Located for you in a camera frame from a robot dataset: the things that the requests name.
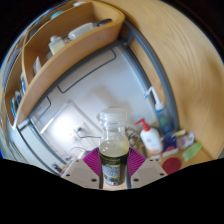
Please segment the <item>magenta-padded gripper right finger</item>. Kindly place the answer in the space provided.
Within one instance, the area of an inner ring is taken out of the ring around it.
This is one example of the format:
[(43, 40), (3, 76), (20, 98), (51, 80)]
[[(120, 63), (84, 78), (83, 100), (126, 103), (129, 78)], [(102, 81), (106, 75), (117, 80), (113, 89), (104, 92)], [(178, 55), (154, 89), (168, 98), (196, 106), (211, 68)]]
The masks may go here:
[(154, 159), (147, 159), (133, 148), (129, 148), (126, 185), (128, 189), (146, 186), (167, 175)]

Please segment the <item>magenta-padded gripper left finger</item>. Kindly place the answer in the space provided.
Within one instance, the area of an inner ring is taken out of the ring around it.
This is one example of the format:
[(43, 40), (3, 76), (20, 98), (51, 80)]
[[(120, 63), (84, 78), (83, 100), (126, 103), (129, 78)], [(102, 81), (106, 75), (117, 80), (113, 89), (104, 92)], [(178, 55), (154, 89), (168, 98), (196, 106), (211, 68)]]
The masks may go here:
[(84, 188), (102, 188), (102, 166), (99, 149), (95, 148), (83, 159), (74, 160), (62, 175), (74, 184)]

